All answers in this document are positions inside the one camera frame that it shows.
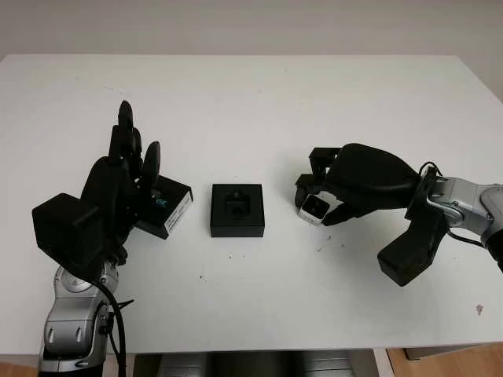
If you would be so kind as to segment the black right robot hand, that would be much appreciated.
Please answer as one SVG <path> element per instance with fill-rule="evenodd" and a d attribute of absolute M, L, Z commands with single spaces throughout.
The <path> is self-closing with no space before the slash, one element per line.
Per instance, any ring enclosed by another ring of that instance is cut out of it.
<path fill-rule="evenodd" d="M 358 143 L 316 147 L 309 160 L 312 172 L 297 179 L 295 205 L 312 225 L 405 208 L 420 183 L 420 175 L 399 157 Z"/>

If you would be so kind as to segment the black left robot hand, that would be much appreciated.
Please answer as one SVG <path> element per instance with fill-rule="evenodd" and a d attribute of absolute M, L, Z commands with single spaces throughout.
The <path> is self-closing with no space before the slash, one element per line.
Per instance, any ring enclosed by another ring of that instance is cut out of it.
<path fill-rule="evenodd" d="M 81 199 L 99 208 L 104 217 L 105 257 L 117 265 L 127 260 L 124 244 L 130 231 L 160 196 L 160 143 L 141 149 L 141 134 L 134 127 L 128 101 L 119 106 L 108 154 L 91 168 Z"/>

